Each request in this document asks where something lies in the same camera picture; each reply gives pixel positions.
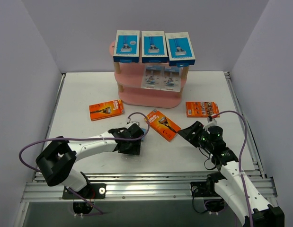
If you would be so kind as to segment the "clear blister razor pack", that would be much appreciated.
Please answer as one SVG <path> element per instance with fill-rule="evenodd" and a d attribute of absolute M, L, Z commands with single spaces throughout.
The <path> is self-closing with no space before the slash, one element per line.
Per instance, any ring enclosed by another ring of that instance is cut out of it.
<path fill-rule="evenodd" d="M 178 67 L 165 67 L 161 76 L 160 89 L 163 91 L 180 92 L 181 75 Z"/>

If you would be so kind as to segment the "blue Harry's razor box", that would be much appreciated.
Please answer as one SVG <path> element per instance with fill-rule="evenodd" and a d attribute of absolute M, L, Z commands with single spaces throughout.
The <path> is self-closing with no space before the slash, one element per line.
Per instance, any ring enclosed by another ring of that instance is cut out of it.
<path fill-rule="evenodd" d="M 166 33 L 169 66 L 179 68 L 195 64 L 195 54 L 188 32 Z"/>

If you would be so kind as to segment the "blue Harry's box front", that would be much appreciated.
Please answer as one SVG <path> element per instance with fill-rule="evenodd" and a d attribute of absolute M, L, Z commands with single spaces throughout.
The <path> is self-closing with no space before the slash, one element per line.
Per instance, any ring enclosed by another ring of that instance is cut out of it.
<path fill-rule="evenodd" d="M 142 31 L 142 63 L 167 63 L 168 53 L 164 31 Z"/>

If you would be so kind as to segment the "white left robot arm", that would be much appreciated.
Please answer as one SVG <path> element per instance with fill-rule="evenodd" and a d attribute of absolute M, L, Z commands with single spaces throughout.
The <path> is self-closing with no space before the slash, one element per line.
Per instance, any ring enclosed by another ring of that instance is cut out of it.
<path fill-rule="evenodd" d="M 103 198 L 104 193 L 95 189 L 83 172 L 74 169 L 74 164 L 104 152 L 119 152 L 139 155 L 143 129 L 136 123 L 108 131 L 84 140 L 68 140 L 63 136 L 55 138 L 36 158 L 49 187 L 62 184 L 70 193 L 79 198 Z"/>

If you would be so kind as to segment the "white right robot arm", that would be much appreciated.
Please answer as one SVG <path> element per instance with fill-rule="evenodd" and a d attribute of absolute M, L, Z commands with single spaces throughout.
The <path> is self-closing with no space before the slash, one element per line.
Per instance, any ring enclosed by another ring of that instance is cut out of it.
<path fill-rule="evenodd" d="M 255 187 L 239 165 L 239 159 L 223 140 L 223 129 L 215 123 L 196 121 L 178 134 L 196 148 L 206 151 L 216 172 L 207 175 L 205 188 L 220 196 L 244 227 L 283 227 L 284 212 L 273 206 Z"/>

